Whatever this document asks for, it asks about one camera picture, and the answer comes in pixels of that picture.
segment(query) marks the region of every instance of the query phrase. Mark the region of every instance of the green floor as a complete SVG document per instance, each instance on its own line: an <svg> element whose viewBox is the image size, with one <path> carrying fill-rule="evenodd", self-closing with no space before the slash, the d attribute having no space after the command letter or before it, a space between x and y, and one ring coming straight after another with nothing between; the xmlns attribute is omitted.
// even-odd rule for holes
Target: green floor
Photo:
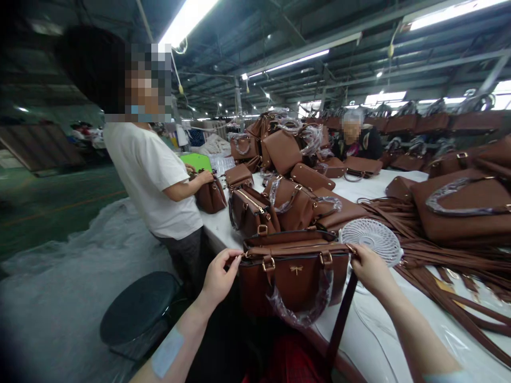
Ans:
<svg viewBox="0 0 511 383"><path fill-rule="evenodd" d="M36 178L25 169L0 169L0 261L86 230L101 208L126 197L113 165Z"/></svg>

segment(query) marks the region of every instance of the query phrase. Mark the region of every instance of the black stool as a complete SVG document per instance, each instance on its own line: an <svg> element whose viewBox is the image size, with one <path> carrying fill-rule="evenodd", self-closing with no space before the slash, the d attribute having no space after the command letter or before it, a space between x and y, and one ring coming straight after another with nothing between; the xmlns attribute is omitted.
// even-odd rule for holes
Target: black stool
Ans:
<svg viewBox="0 0 511 383"><path fill-rule="evenodd" d="M160 320L168 320L170 303L179 290L176 278L156 271L129 285L106 311L100 325L100 337L109 351L134 362L113 349L131 342L151 330Z"/></svg>

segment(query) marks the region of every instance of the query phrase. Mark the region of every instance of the woman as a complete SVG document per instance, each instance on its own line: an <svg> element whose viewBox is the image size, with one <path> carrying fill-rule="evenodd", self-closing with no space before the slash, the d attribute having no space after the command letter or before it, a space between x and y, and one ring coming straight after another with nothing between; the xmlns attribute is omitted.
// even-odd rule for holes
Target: woman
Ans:
<svg viewBox="0 0 511 383"><path fill-rule="evenodd" d="M165 116L151 63L132 59L120 37L93 26L68 29L55 56L76 87L104 111L103 137L119 177L149 231L169 250L185 291L195 296L207 262L200 262L203 228L194 194L213 175L205 171L188 182L195 169L151 129L149 122Z"/></svg>
<svg viewBox="0 0 511 383"><path fill-rule="evenodd" d="M350 109L342 117L342 132L332 150L336 157L345 160L348 156L378 160L383 155L380 134L375 127L364 124L364 113Z"/></svg>

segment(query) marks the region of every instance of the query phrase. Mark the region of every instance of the worker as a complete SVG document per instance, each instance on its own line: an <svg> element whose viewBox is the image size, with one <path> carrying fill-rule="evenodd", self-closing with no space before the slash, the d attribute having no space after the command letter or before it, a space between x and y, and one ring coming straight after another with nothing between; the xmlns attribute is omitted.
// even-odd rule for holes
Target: worker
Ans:
<svg viewBox="0 0 511 383"><path fill-rule="evenodd" d="M138 61L117 35L85 25L65 31L55 56L104 111L104 142L119 177L149 231L167 247L185 292L195 297L210 260L200 257L203 225L194 194L213 175L204 171L189 181L195 169L151 129L149 122L165 115L151 62Z"/></svg>
<svg viewBox="0 0 511 383"><path fill-rule="evenodd" d="M351 266L360 282L389 314L414 382L461 383L470 378L410 303L382 258L365 246L353 245L358 257ZM183 383L204 336L211 313L227 296L241 262L241 250L226 249L208 267L204 287L169 335L130 383ZM235 257L226 272L226 262Z"/></svg>
<svg viewBox="0 0 511 383"><path fill-rule="evenodd" d="M332 151L342 161L348 156L378 160L383 155L380 133L374 126L364 124L361 109L349 109L344 113L341 130Z"/></svg>

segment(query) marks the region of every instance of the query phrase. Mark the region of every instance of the forearm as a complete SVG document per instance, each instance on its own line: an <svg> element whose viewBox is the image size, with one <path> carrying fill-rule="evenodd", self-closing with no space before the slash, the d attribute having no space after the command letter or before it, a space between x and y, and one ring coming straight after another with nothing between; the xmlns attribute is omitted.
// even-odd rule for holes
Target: forearm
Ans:
<svg viewBox="0 0 511 383"><path fill-rule="evenodd" d="M380 301L394 323L413 376L450 374L463 369L399 288Z"/></svg>
<svg viewBox="0 0 511 383"><path fill-rule="evenodd" d="M197 300L185 311L179 321L176 323L176 334L169 334L162 342L154 355L137 372L130 383L182 383L186 380L188 371L195 358L195 354L201 345L204 332L208 324L214 307L210 307L205 302L203 295L199 295ZM161 360L165 360L165 355L170 350L179 348L177 355L171 362L170 367L164 373L161 373L161 366L158 365Z"/></svg>

